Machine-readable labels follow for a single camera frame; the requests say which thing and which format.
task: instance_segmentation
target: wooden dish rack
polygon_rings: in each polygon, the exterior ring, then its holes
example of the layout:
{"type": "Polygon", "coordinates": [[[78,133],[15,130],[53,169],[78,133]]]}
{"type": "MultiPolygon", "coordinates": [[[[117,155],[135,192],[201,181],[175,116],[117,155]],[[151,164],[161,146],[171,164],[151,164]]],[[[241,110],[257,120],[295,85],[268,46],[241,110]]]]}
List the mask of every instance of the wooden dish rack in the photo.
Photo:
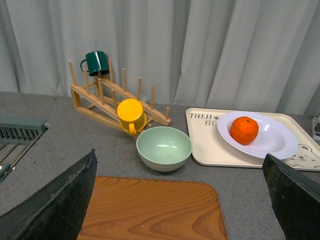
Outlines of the wooden dish rack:
{"type": "MultiPolygon", "coordinates": [[[[99,72],[97,75],[95,75],[94,81],[89,82],[87,69],[84,68],[83,73],[84,73],[85,86],[81,86],[76,81],[76,76],[74,73],[72,62],[71,61],[68,62],[72,81],[73,81],[73,84],[70,85],[70,90],[71,90],[74,109],[77,112],[84,114],[85,116],[88,116],[100,123],[106,124],[116,130],[119,130],[121,132],[124,132],[130,135],[129,132],[121,128],[119,123],[117,108],[118,108],[118,105],[120,104],[120,101],[117,99],[117,94],[118,94],[125,99],[136,99],[142,104],[144,113],[146,115],[146,123],[144,125],[144,128],[147,125],[150,126],[151,121],[154,121],[164,126],[168,126],[171,122],[171,119],[169,118],[170,108],[169,107],[166,108],[165,115],[154,108],[155,85],[152,85],[151,104],[149,105],[140,99],[142,78],[141,77],[138,78],[138,91],[137,91],[137,96],[135,96],[129,91],[127,91],[125,68],[122,68],[122,86],[123,87],[121,87],[117,85],[114,81],[112,60],[109,59],[108,63],[109,63],[109,71],[110,71],[109,78],[101,75],[101,73],[99,72]],[[93,87],[93,86],[96,88],[95,94],[92,94],[90,90],[90,87],[93,87]],[[104,95],[103,86],[106,86],[107,88],[111,89],[112,97],[108,97],[104,95]],[[80,98],[86,99],[91,104],[89,106],[82,106],[80,98]],[[92,110],[93,107],[97,107],[106,115],[103,115],[101,113],[98,113],[92,110]]],[[[145,129],[138,131],[136,136],[138,136],[144,130],[145,129]]]]}

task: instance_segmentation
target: bowl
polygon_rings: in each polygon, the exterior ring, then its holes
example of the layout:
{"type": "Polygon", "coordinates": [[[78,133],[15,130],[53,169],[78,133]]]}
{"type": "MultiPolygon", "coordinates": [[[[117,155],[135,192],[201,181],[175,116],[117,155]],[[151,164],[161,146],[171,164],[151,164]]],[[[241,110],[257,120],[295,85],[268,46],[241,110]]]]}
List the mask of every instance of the bowl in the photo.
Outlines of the bowl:
{"type": "Polygon", "coordinates": [[[170,172],[186,163],[192,152],[192,143],[184,132],[176,128],[157,126],[139,135],[136,148],[149,168],[170,172]]]}

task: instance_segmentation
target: green mug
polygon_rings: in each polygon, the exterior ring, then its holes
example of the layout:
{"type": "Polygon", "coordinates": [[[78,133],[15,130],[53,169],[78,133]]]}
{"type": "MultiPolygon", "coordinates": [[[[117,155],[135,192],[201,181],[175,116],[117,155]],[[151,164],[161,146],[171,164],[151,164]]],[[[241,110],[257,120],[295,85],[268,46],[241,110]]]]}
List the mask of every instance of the green mug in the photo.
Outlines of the green mug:
{"type": "Polygon", "coordinates": [[[100,73],[102,75],[109,73],[109,63],[107,60],[107,56],[103,51],[92,51],[85,55],[85,59],[81,61],[80,68],[83,72],[82,64],[86,62],[90,76],[95,76],[100,73]]]}

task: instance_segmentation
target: orange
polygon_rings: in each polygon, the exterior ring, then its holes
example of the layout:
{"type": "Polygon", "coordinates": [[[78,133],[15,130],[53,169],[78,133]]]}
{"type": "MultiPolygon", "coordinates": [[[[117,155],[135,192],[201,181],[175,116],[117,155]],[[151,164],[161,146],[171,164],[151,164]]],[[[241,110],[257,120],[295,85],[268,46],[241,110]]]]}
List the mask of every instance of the orange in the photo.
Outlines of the orange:
{"type": "Polygon", "coordinates": [[[252,143],[259,132],[258,123],[248,116],[235,119],[230,128],[231,137],[242,145],[252,143]]]}

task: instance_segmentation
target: metal sink rack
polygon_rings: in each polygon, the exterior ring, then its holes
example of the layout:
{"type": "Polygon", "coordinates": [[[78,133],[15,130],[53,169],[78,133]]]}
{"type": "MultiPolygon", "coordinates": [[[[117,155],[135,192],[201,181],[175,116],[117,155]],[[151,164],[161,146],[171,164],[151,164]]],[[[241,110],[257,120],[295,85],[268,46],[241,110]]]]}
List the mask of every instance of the metal sink rack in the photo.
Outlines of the metal sink rack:
{"type": "Polygon", "coordinates": [[[46,132],[45,122],[42,118],[0,116],[0,183],[46,132]]]}

